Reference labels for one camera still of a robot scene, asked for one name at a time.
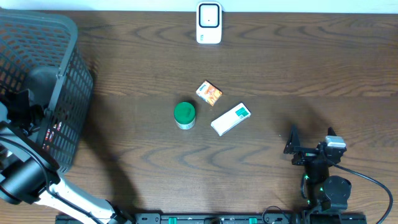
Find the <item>small orange box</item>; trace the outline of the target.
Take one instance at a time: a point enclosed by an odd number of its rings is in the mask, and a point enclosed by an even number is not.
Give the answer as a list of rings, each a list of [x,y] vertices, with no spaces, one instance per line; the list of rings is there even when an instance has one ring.
[[[214,106],[223,92],[209,81],[205,80],[196,90],[196,94],[209,105]]]

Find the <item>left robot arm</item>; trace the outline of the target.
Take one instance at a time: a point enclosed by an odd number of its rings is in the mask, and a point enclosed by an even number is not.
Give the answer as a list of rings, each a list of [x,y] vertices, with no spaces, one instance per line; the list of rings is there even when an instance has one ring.
[[[52,207],[82,223],[134,223],[134,217],[59,173],[55,159],[10,119],[28,111],[26,92],[1,96],[1,199]]]

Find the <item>orange snack bar wrapper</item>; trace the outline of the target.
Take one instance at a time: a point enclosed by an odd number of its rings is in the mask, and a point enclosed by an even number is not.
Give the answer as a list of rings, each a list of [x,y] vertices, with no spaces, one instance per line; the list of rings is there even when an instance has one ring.
[[[60,131],[62,127],[62,122],[54,124],[52,129],[48,129],[45,135],[44,143],[42,148],[45,149],[46,151],[50,150],[50,143],[52,143],[55,140],[55,132]]]

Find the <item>white green box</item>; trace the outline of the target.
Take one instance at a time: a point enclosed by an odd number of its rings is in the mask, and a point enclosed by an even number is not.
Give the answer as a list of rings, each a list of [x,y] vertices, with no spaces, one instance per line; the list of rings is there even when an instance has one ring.
[[[248,110],[246,105],[244,103],[239,103],[226,113],[222,114],[219,118],[212,121],[211,127],[219,136],[222,136],[250,116],[251,112]]]

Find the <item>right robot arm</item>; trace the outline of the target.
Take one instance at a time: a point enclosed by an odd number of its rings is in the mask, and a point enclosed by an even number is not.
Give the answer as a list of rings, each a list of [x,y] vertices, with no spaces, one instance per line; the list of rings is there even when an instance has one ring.
[[[346,143],[333,128],[328,128],[325,140],[313,148],[302,146],[297,128],[291,128],[284,154],[293,155],[292,165],[304,166],[303,196],[317,212],[339,212],[348,208],[351,182],[329,172],[345,152]]]

